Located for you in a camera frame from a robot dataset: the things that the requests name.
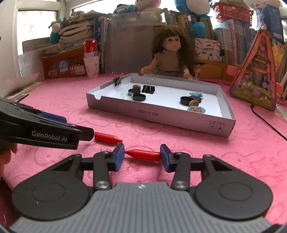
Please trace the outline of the small black cap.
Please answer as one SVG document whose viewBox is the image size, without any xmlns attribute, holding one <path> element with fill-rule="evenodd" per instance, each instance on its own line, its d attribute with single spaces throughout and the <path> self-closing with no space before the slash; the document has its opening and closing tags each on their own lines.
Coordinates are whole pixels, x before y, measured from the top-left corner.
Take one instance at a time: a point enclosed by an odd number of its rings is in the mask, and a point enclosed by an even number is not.
<svg viewBox="0 0 287 233">
<path fill-rule="evenodd" d="M 134 101 L 145 101 L 146 100 L 146 95 L 144 95 L 144 94 L 134 94 L 132 99 Z"/>
</svg>

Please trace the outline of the upper red plastic basket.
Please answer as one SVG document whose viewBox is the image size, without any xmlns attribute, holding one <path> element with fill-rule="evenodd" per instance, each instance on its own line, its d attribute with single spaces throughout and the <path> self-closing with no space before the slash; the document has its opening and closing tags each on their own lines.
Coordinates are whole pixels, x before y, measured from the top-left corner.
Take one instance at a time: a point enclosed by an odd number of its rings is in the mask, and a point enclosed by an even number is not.
<svg viewBox="0 0 287 233">
<path fill-rule="evenodd" d="M 233 19 L 235 21 L 252 25 L 252 15 L 253 11 L 233 4 L 228 3 L 215 3 L 213 6 L 215 12 L 215 18 L 217 22 L 225 22 L 227 20 Z"/>
</svg>

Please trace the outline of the brown haired doll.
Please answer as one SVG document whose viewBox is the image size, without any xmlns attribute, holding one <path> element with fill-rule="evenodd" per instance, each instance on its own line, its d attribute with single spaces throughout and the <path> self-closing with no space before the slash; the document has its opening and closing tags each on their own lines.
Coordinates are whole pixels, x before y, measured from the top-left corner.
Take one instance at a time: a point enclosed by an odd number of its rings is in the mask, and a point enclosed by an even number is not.
<svg viewBox="0 0 287 233">
<path fill-rule="evenodd" d="M 140 74 L 191 79 L 196 76 L 194 44 L 184 31 L 165 25 L 152 41 L 152 62 L 143 67 Z"/>
</svg>

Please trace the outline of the pink triangular toy house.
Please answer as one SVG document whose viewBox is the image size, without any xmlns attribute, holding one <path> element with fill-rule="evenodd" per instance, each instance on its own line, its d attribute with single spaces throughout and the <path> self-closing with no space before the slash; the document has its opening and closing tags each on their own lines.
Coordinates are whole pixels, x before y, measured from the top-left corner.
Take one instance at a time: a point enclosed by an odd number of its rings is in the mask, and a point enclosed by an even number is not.
<svg viewBox="0 0 287 233">
<path fill-rule="evenodd" d="M 234 77 L 231 96 L 275 110 L 277 94 L 282 93 L 283 87 L 276 82 L 269 32 L 258 31 L 241 67 L 228 66 L 227 74 Z"/>
</svg>

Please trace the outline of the large blue plush toy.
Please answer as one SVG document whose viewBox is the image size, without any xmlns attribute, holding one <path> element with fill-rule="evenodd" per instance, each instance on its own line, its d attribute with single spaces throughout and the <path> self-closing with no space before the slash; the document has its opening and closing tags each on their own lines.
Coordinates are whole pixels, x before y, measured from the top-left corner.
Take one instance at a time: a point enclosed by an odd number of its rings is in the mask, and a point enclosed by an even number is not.
<svg viewBox="0 0 287 233">
<path fill-rule="evenodd" d="M 183 13 L 207 15 L 210 12 L 208 0 L 175 0 L 177 10 Z"/>
</svg>

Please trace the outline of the row of shelf books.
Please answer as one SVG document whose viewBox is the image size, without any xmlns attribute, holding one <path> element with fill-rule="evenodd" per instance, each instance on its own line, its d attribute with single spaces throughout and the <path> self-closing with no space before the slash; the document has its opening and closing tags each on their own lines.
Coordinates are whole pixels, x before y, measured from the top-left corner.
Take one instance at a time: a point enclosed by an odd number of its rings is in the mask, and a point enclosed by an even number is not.
<svg viewBox="0 0 287 233">
<path fill-rule="evenodd" d="M 214 26 L 210 17 L 198 17 L 194 14 L 164 9 L 165 22 L 182 28 L 195 43 L 196 38 L 220 42 L 220 62 L 240 67 L 251 47 L 257 31 L 248 24 L 227 20 Z"/>
</svg>

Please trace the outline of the small black round lid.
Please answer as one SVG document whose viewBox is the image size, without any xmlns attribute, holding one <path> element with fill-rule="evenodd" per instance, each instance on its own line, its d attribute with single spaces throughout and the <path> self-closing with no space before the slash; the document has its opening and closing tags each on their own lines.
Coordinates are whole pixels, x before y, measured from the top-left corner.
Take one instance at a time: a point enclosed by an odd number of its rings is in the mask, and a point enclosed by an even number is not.
<svg viewBox="0 0 287 233">
<path fill-rule="evenodd" d="M 140 94 L 140 93 L 141 93 L 141 90 L 138 88 L 128 89 L 129 96 L 133 96 L 133 95 Z"/>
</svg>

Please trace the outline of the blue hair clip with bears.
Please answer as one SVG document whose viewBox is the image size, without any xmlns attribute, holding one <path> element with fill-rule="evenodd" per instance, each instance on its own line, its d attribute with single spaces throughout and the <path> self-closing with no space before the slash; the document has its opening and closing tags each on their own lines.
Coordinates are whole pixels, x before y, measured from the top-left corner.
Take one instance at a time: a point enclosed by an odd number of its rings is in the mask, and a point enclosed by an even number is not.
<svg viewBox="0 0 287 233">
<path fill-rule="evenodd" d="M 206 112 L 206 110 L 200 106 L 189 106 L 187 110 L 192 111 L 192 112 L 202 113 L 202 114 L 205 114 Z"/>
</svg>

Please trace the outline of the stack of books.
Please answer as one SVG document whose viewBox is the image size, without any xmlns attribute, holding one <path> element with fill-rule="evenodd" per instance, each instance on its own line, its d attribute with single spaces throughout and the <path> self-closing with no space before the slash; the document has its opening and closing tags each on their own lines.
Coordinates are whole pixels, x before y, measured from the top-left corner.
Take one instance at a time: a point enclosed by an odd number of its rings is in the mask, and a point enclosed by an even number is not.
<svg viewBox="0 0 287 233">
<path fill-rule="evenodd" d="M 94 22 L 103 19 L 105 14 L 96 11 L 72 12 L 69 17 L 61 19 L 60 40 L 56 44 L 44 44 L 39 47 L 45 54 L 57 54 L 78 49 L 83 42 L 93 38 Z"/>
</svg>

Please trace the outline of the red plastic basket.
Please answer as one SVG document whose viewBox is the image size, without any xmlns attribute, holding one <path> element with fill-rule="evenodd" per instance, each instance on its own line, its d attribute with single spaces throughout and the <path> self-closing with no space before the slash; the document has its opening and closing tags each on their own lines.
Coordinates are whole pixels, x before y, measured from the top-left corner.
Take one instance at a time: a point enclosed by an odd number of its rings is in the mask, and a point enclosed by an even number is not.
<svg viewBox="0 0 287 233">
<path fill-rule="evenodd" d="M 215 3 L 213 6 L 215 12 L 215 18 L 217 22 L 225 22 L 227 20 L 233 19 L 235 21 L 252 25 L 252 15 L 253 11 L 233 4 L 228 3 Z"/>
<path fill-rule="evenodd" d="M 43 57 L 42 65 L 46 80 L 87 75 L 83 49 Z"/>
</svg>

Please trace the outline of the small brown hazelnut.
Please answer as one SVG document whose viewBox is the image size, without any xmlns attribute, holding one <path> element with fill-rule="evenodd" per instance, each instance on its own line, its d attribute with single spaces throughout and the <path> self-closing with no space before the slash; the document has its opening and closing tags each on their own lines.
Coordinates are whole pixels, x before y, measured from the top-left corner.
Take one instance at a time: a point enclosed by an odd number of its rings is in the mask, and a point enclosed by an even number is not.
<svg viewBox="0 0 287 233">
<path fill-rule="evenodd" d="M 133 87 L 132 87 L 133 89 L 138 89 L 138 90 L 140 90 L 141 89 L 141 86 L 140 85 L 138 85 L 138 84 L 135 84 L 135 85 L 133 85 Z"/>
</svg>

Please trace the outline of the red cola can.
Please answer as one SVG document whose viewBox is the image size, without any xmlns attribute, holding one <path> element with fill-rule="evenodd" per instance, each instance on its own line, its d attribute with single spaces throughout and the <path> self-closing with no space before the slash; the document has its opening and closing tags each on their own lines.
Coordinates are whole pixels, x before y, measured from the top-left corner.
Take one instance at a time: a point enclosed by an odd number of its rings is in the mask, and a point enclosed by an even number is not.
<svg viewBox="0 0 287 233">
<path fill-rule="evenodd" d="M 96 57 L 98 56 L 98 44 L 96 39 L 90 39 L 83 42 L 84 57 Z"/>
</svg>

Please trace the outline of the large black binder clip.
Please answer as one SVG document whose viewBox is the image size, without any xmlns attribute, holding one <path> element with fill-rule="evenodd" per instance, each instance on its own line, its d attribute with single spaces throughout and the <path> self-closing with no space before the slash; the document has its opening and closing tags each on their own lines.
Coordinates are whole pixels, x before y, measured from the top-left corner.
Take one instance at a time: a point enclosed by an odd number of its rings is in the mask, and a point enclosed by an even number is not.
<svg viewBox="0 0 287 233">
<path fill-rule="evenodd" d="M 148 80 L 142 88 L 142 93 L 154 94 L 155 86 L 152 84 L 154 79 Z"/>
</svg>

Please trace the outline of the black round cap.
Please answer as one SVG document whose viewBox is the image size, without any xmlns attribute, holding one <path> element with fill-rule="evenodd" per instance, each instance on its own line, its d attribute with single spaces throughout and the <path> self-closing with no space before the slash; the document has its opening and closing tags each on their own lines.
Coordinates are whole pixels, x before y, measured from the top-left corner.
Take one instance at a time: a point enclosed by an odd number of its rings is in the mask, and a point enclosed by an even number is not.
<svg viewBox="0 0 287 233">
<path fill-rule="evenodd" d="M 180 98 L 180 103 L 181 103 L 182 105 L 188 106 L 189 103 L 190 103 L 192 100 L 193 100 L 193 98 L 190 97 L 190 96 L 182 96 L 182 97 Z"/>
</svg>

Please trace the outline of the grey cardboard tray box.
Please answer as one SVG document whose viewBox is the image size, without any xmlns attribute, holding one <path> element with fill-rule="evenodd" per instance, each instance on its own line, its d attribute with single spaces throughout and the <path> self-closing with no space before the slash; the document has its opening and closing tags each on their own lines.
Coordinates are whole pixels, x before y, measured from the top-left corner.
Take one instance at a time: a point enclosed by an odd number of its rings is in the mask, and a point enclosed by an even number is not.
<svg viewBox="0 0 287 233">
<path fill-rule="evenodd" d="M 133 85 L 144 86 L 151 79 L 155 92 L 146 93 L 145 101 L 121 98 L 120 94 L 127 93 Z M 180 103 L 180 98 L 190 96 L 190 92 L 203 92 L 199 105 L 206 110 L 205 114 L 188 111 L 189 106 Z M 118 86 L 110 81 L 88 91 L 87 102 L 97 110 L 223 137 L 230 135 L 236 123 L 219 85 L 183 78 L 130 73 L 123 76 Z"/>
</svg>

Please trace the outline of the small black binder clip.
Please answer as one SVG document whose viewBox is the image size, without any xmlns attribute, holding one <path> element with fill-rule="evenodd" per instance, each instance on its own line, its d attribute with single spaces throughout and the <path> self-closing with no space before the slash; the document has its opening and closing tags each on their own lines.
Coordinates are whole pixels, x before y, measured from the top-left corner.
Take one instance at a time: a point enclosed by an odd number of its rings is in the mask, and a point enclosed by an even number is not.
<svg viewBox="0 0 287 233">
<path fill-rule="evenodd" d="M 124 73 L 121 73 L 120 76 L 117 76 L 116 73 L 114 71 L 112 71 L 112 77 L 113 77 L 113 81 L 114 81 L 114 86 L 118 86 L 119 84 L 122 83 L 122 79 L 124 76 Z"/>
</svg>

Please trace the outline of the yellow wooden drawer box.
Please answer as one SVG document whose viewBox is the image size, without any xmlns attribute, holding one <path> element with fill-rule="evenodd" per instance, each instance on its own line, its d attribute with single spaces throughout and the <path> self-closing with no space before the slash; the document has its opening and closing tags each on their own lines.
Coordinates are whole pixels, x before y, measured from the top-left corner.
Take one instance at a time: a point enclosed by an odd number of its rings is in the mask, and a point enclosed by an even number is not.
<svg viewBox="0 0 287 233">
<path fill-rule="evenodd" d="M 223 80 L 232 82 L 234 77 L 227 74 L 229 64 L 215 61 L 208 61 L 199 59 L 197 61 L 200 66 L 200 73 L 198 75 L 201 81 L 203 80 Z"/>
</svg>

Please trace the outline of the colourful stationery box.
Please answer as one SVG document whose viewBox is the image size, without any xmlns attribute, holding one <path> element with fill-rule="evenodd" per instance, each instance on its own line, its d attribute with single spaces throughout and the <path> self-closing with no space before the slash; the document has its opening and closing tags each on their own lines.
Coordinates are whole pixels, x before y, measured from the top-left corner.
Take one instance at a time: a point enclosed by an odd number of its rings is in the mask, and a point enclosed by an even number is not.
<svg viewBox="0 0 287 233">
<path fill-rule="evenodd" d="M 195 51 L 201 60 L 220 62 L 220 42 L 216 40 L 196 38 Z"/>
</svg>

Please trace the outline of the light blue hair clip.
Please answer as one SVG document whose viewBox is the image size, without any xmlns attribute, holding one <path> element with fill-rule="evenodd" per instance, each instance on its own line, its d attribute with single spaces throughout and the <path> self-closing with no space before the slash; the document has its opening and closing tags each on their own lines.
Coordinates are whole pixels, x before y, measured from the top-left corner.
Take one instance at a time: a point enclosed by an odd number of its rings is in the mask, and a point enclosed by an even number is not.
<svg viewBox="0 0 287 233">
<path fill-rule="evenodd" d="M 190 92 L 190 96 L 203 97 L 203 92 Z"/>
</svg>

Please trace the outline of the pink towel mat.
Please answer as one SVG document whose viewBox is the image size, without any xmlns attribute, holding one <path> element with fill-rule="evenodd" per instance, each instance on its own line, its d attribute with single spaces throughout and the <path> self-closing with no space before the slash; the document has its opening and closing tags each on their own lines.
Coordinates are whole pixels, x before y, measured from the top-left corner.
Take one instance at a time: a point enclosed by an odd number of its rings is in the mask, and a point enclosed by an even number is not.
<svg viewBox="0 0 287 233">
<path fill-rule="evenodd" d="M 212 154 L 265 182 L 274 196 L 268 221 L 286 222 L 286 140 L 259 119 L 250 104 L 227 96 L 236 124 L 225 138 L 89 109 L 86 93 L 111 79 L 111 76 L 100 76 L 47 80 L 22 103 L 64 116 L 72 124 L 119 137 L 126 149 L 159 151 L 163 143 L 171 151 L 184 151 L 192 157 Z M 74 153 L 92 157 L 113 147 L 94 139 L 81 141 L 76 151 L 20 144 L 17 154 L 5 166 L 3 179 L 13 189 L 19 182 Z M 160 163 L 135 160 L 128 155 L 120 171 L 110 174 L 112 182 L 171 182 L 173 177 Z"/>
</svg>

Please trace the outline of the white paper cup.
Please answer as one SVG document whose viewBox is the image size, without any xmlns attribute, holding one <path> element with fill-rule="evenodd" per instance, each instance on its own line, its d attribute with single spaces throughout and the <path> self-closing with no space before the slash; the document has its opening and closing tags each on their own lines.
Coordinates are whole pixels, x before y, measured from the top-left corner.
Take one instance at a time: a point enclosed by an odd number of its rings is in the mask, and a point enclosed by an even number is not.
<svg viewBox="0 0 287 233">
<path fill-rule="evenodd" d="M 99 76 L 99 63 L 100 63 L 99 56 L 84 58 L 84 63 L 86 67 L 87 76 L 89 78 L 96 78 Z"/>
</svg>

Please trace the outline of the clear plastic round piece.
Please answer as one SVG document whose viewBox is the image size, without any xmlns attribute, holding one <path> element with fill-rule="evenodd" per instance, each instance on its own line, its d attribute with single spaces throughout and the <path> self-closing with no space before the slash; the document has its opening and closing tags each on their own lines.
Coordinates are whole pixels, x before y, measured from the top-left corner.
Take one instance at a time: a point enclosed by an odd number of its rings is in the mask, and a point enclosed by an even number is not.
<svg viewBox="0 0 287 233">
<path fill-rule="evenodd" d="M 120 96 L 122 99 L 131 99 L 132 98 L 132 96 L 129 95 L 128 93 L 121 93 Z"/>
</svg>

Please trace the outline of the blue white plush toy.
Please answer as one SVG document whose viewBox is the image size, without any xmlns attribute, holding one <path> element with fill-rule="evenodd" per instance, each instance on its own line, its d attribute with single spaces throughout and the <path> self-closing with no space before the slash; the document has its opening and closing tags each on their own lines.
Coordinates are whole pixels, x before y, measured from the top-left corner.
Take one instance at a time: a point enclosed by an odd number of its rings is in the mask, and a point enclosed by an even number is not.
<svg viewBox="0 0 287 233">
<path fill-rule="evenodd" d="M 51 44 L 56 44 L 60 40 L 60 35 L 59 32 L 61 30 L 61 19 L 53 21 L 49 28 L 51 28 L 51 33 L 50 33 L 50 43 Z"/>
</svg>

